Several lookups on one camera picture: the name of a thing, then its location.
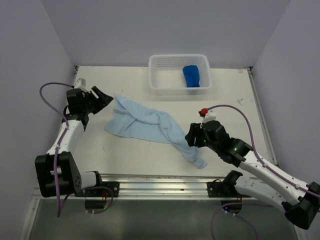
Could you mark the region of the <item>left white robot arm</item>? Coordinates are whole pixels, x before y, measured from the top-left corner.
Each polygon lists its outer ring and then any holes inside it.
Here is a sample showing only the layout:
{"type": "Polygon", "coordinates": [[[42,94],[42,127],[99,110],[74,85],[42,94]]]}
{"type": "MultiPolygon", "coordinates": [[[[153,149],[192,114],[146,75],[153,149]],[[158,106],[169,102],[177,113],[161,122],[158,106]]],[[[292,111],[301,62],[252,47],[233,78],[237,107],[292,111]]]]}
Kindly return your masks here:
{"type": "Polygon", "coordinates": [[[104,184],[98,171],[81,173],[73,152],[86,131],[89,115],[97,114],[112,101],[96,86],[91,90],[73,87],[66,92],[67,106],[62,112],[61,127],[53,146],[35,159],[39,189],[44,198],[78,194],[86,189],[92,196],[103,193],[104,184]]]}

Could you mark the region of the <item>white perforated plastic basket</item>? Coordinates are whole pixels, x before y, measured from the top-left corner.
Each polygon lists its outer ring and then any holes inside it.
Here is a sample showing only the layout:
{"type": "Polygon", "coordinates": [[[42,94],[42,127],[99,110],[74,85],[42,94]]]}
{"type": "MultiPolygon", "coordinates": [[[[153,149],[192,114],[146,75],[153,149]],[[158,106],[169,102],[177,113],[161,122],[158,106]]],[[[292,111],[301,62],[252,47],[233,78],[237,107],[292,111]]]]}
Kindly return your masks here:
{"type": "Polygon", "coordinates": [[[203,95],[212,87],[210,65],[203,54],[158,54],[148,61],[149,87],[157,95],[203,95]],[[199,70],[199,87],[187,87],[183,67],[199,70]]]}

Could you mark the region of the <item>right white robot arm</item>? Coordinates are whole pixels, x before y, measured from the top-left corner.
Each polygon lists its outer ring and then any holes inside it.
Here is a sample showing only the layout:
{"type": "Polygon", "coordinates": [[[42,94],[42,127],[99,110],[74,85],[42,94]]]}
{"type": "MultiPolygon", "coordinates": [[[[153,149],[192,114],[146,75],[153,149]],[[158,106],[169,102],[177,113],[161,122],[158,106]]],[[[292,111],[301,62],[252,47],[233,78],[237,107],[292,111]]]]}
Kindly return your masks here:
{"type": "Polygon", "coordinates": [[[284,212],[295,226],[307,230],[320,210],[320,185],[299,180],[267,161],[252,146],[230,137],[217,120],[191,123],[185,140],[191,147],[208,147],[225,163],[240,168],[256,178],[250,180],[237,171],[223,183],[227,196],[250,196],[284,212]]]}

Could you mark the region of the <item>dark blue towel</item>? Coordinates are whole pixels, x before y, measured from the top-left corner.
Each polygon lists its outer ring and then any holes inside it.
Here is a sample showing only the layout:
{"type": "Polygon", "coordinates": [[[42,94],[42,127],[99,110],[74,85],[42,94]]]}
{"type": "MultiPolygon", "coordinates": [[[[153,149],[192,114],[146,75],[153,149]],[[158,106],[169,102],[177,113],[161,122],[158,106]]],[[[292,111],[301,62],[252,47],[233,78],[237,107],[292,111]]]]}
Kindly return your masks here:
{"type": "Polygon", "coordinates": [[[200,87],[200,72],[196,65],[187,65],[182,68],[187,88],[200,87]]]}

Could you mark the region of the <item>aluminium mounting rail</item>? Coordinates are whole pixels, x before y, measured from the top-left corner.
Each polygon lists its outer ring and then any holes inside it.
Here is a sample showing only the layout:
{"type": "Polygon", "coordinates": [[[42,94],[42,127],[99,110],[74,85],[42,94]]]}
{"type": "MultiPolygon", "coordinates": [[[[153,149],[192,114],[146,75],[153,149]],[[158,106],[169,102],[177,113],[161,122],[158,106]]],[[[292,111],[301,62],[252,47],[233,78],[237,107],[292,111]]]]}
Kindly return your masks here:
{"type": "Polygon", "coordinates": [[[209,197],[207,183],[223,177],[161,176],[103,174],[103,182],[117,182],[113,187],[115,200],[226,200],[209,197]]]}

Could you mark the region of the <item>light blue towel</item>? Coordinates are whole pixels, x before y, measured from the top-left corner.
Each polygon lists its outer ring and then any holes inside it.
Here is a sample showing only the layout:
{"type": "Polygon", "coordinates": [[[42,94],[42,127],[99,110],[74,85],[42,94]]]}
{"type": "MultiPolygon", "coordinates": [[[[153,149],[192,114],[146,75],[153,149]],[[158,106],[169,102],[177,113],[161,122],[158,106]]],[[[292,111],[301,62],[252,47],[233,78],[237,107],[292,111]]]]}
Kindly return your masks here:
{"type": "Polygon", "coordinates": [[[112,118],[104,127],[107,132],[118,137],[171,144],[198,169],[207,166],[198,149],[188,145],[185,132],[170,114],[148,108],[119,94],[114,99],[112,118]]]}

